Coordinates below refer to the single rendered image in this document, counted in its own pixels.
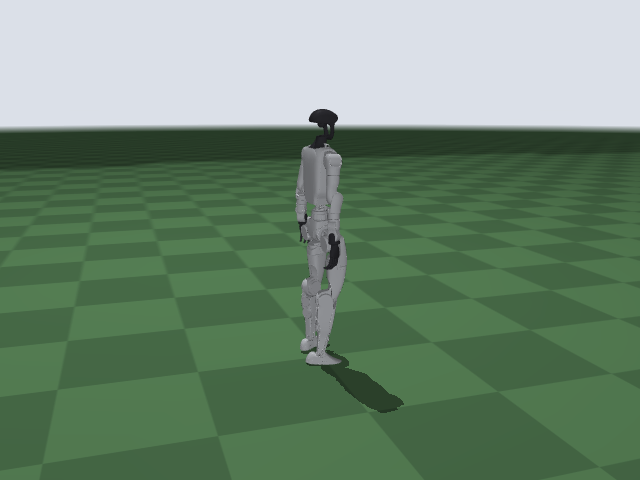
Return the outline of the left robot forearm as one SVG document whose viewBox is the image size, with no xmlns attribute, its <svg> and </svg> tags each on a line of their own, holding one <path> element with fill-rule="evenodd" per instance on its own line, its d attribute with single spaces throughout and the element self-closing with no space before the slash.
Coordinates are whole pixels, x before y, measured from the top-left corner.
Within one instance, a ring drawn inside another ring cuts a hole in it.
<svg viewBox="0 0 640 480">
<path fill-rule="evenodd" d="M 296 188 L 296 198 L 297 207 L 295 208 L 295 211 L 297 214 L 297 221 L 306 222 L 305 214 L 307 214 L 307 201 L 305 200 L 305 194 L 299 191 L 298 188 Z"/>
</svg>

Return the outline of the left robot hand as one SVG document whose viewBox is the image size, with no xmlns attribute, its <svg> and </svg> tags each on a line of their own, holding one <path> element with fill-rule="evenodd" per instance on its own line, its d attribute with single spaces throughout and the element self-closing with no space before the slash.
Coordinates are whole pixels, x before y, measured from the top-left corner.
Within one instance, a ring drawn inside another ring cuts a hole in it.
<svg viewBox="0 0 640 480">
<path fill-rule="evenodd" d="M 308 216 L 307 216 L 307 214 L 305 214 L 305 221 L 306 221 L 306 222 L 307 222 L 307 217 L 308 217 Z M 302 226 L 302 225 L 304 225 L 304 224 L 306 224 L 306 222 L 298 222 L 298 223 L 300 224 L 300 225 L 299 225 L 299 229 L 300 229 L 300 242 L 302 241 L 301 226 Z M 309 241 L 310 241 L 310 240 L 308 240 L 307 244 L 309 243 Z M 305 243 L 305 242 L 306 242 L 306 240 L 304 240 L 304 243 Z"/>
</svg>

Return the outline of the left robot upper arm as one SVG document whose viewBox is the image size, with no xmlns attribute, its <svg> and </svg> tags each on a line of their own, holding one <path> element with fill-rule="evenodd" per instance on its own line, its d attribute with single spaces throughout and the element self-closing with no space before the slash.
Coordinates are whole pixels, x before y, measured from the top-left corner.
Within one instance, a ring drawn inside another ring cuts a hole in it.
<svg viewBox="0 0 640 480">
<path fill-rule="evenodd" d="M 304 193 L 304 186 L 303 186 L 303 156 L 304 156 L 305 149 L 306 149 L 306 147 L 304 147 L 302 149 L 302 152 L 301 152 L 301 165 L 300 165 L 298 179 L 297 179 L 297 188 L 302 193 Z"/>
</svg>

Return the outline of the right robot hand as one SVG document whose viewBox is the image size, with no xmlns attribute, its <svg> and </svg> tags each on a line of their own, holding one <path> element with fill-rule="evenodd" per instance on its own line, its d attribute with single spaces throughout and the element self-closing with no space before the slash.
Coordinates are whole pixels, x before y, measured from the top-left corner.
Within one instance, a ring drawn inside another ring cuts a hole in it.
<svg viewBox="0 0 640 480">
<path fill-rule="evenodd" d="M 327 270 L 331 270 L 338 264 L 338 258 L 340 253 L 338 245 L 340 244 L 340 240 L 335 242 L 335 235 L 333 233 L 330 233 L 328 237 L 329 237 L 328 244 L 331 245 L 330 260 L 329 260 L 329 264 L 323 268 Z"/>
</svg>

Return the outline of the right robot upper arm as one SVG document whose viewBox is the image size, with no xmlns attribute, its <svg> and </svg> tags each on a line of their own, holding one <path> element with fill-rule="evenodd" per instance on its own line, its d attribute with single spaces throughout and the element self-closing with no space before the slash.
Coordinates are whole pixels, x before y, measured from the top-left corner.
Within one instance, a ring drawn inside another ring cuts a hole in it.
<svg viewBox="0 0 640 480">
<path fill-rule="evenodd" d="M 339 193 L 337 188 L 340 182 L 342 157 L 335 152 L 326 151 L 324 152 L 323 163 L 326 168 L 326 200 L 331 205 L 333 195 Z"/>
</svg>

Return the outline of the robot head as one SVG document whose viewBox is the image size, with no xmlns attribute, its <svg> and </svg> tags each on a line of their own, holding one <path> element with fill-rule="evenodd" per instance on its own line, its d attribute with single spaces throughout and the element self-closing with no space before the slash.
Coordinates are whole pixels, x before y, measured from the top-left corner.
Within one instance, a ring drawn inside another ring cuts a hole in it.
<svg viewBox="0 0 640 480">
<path fill-rule="evenodd" d="M 318 109 L 314 111 L 309 117 L 309 122 L 317 123 L 319 127 L 324 129 L 324 134 L 316 136 L 314 143 L 309 146 L 309 148 L 316 149 L 325 147 L 324 143 L 327 143 L 327 139 L 331 140 L 334 136 L 334 125 L 337 120 L 338 116 L 330 110 Z M 327 124 L 330 125 L 330 135 L 328 133 Z"/>
</svg>

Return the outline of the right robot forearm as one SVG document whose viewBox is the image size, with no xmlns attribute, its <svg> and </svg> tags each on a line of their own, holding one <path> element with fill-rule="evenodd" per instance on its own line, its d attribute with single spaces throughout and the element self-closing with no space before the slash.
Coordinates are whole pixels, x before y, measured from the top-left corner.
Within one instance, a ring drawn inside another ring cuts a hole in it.
<svg viewBox="0 0 640 480">
<path fill-rule="evenodd" d="M 343 196 L 340 193 L 336 193 L 332 197 L 331 207 L 327 209 L 327 214 L 328 214 L 327 238 L 329 240 L 329 237 L 328 237 L 329 234 L 333 233 L 335 235 L 335 242 L 339 241 L 341 238 L 339 229 L 340 229 L 340 213 L 341 213 L 342 203 L 343 203 Z"/>
</svg>

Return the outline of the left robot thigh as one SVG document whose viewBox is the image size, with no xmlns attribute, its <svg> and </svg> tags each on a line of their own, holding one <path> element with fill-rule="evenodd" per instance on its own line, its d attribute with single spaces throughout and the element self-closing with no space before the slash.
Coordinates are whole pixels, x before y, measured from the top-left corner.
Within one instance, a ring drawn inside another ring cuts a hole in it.
<svg viewBox="0 0 640 480">
<path fill-rule="evenodd" d="M 307 225 L 301 226 L 301 234 L 304 240 L 310 240 L 307 246 L 307 258 L 310 277 L 303 283 L 303 291 L 307 295 L 316 295 L 321 289 L 321 282 L 324 274 L 327 253 L 323 252 L 320 241 L 310 237 L 307 232 Z"/>
</svg>

